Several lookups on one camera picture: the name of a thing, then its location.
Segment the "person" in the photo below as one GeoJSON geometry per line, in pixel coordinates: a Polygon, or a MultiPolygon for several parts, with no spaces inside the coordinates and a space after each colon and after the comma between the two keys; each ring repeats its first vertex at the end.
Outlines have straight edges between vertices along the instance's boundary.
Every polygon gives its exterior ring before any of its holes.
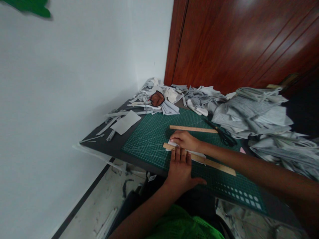
{"type": "Polygon", "coordinates": [[[110,239],[223,238],[204,220],[190,217],[174,205],[188,190],[207,184],[202,178],[191,178],[191,155],[186,150],[209,155],[266,188],[294,211],[310,238],[319,237],[317,182],[253,156],[199,141],[187,131],[177,130],[170,141],[180,147],[172,150],[164,184],[115,229],[110,239]]]}

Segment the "finger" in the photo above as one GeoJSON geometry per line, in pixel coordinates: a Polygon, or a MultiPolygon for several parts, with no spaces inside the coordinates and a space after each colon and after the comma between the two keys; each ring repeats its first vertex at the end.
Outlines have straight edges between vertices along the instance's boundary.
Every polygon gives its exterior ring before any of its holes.
{"type": "Polygon", "coordinates": [[[191,182],[193,187],[195,187],[198,184],[207,185],[206,180],[202,178],[193,178],[191,182]]]}
{"type": "Polygon", "coordinates": [[[176,153],[175,153],[175,161],[180,161],[180,147],[176,147],[176,153]]]}
{"type": "Polygon", "coordinates": [[[175,161],[175,148],[172,149],[172,154],[170,156],[171,161],[175,161]]]}
{"type": "Polygon", "coordinates": [[[180,151],[180,161],[186,163],[186,153],[187,151],[185,149],[181,149],[180,151]]]}
{"type": "Polygon", "coordinates": [[[186,163],[189,166],[192,166],[192,154],[190,152],[187,151],[187,155],[186,155],[186,163]]]}
{"type": "Polygon", "coordinates": [[[175,131],[174,134],[172,134],[172,135],[170,136],[169,139],[172,139],[172,138],[181,138],[181,134],[182,134],[182,133],[183,133],[183,131],[177,130],[177,131],[175,131]]]}

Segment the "white wall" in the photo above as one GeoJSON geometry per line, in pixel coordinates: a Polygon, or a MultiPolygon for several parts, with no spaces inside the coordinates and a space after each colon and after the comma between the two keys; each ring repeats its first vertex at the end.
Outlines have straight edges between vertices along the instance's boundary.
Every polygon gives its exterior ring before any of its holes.
{"type": "Polygon", "coordinates": [[[50,238],[104,168],[71,146],[163,79],[172,2],[0,4],[0,238],[50,238]]]}
{"type": "Polygon", "coordinates": [[[139,88],[151,77],[164,80],[174,0],[130,0],[139,88]]]}

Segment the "brown fabric piece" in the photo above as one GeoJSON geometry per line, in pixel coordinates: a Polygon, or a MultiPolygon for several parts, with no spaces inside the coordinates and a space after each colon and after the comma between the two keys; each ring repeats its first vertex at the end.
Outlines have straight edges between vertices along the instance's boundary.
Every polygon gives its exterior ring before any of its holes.
{"type": "Polygon", "coordinates": [[[156,91],[155,94],[151,96],[150,101],[152,102],[152,106],[157,107],[165,101],[165,98],[161,92],[156,91]]]}

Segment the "table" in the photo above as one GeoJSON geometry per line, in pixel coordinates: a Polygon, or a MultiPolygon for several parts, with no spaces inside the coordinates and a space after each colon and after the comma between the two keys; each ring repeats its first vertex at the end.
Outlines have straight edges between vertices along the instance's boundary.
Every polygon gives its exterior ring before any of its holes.
{"type": "MultiPolygon", "coordinates": [[[[127,104],[129,104],[129,102],[125,102],[118,110],[123,110],[127,108],[127,104]]],[[[188,109],[187,107],[184,107],[182,104],[182,100],[180,100],[179,102],[176,103],[176,105],[180,108],[184,108],[184,109],[188,109]]],[[[138,112],[138,111],[142,111],[143,108],[139,107],[134,109],[133,111],[138,112]]],[[[101,138],[97,138],[94,139],[94,141],[96,141],[96,143],[94,142],[84,142],[81,143],[81,145],[86,146],[90,149],[99,151],[101,153],[110,155],[114,158],[118,158],[124,162],[136,165],[148,172],[152,172],[154,174],[157,175],[161,175],[163,177],[167,177],[167,172],[157,168],[154,165],[148,164],[147,162],[144,162],[138,158],[135,158],[133,156],[130,156],[128,154],[125,154],[124,152],[121,152],[121,147],[124,145],[124,143],[126,142],[126,140],[131,136],[132,132],[135,130],[135,128],[138,126],[138,123],[136,123],[135,125],[133,125],[128,131],[126,131],[123,135],[119,135],[119,134],[115,134],[113,139],[109,142],[106,141],[107,136],[111,133],[112,129],[108,128],[104,134],[104,137],[101,138]]],[[[105,123],[102,123],[100,126],[96,127],[89,135],[87,135],[84,139],[90,139],[90,138],[94,138],[96,137],[95,135],[105,127],[105,123]]],[[[242,147],[245,150],[245,152],[247,154],[253,155],[253,152],[249,149],[248,145],[247,145],[247,141],[243,140],[242,141],[242,147]]],[[[274,195],[268,193],[265,189],[260,188],[260,192],[261,192],[261,196],[264,200],[264,204],[267,207],[268,210],[268,214],[269,217],[272,219],[275,219],[277,221],[282,222],[285,225],[288,226],[292,226],[295,227],[297,229],[302,229],[298,219],[296,218],[296,216],[294,215],[294,213],[292,212],[292,210],[285,205],[284,203],[282,203],[277,197],[275,197],[274,195]]]]}

